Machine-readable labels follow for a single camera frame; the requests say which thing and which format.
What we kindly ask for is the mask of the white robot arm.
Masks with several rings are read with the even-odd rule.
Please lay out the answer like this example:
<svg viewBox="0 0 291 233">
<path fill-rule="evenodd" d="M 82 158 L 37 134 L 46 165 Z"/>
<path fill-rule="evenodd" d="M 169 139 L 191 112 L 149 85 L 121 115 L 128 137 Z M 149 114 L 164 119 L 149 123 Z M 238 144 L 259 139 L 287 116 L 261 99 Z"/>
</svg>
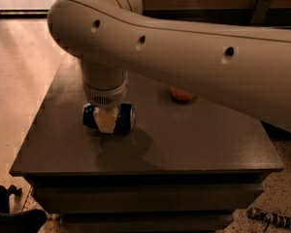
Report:
<svg viewBox="0 0 291 233">
<path fill-rule="evenodd" d="M 56 0 L 48 30 L 95 105 L 135 72 L 291 132 L 291 30 L 146 17 L 142 0 Z"/>
</svg>

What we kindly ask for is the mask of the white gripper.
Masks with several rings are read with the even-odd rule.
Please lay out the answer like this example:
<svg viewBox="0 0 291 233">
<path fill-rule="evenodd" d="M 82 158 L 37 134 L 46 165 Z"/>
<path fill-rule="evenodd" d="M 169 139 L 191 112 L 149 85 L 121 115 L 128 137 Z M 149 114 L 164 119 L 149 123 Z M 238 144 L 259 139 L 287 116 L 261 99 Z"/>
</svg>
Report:
<svg viewBox="0 0 291 233">
<path fill-rule="evenodd" d="M 124 101 L 127 87 L 128 83 L 123 83 L 118 87 L 102 90 L 83 83 L 87 102 L 97 106 L 93 116 L 100 132 L 113 134 L 118 114 L 116 107 Z"/>
</svg>

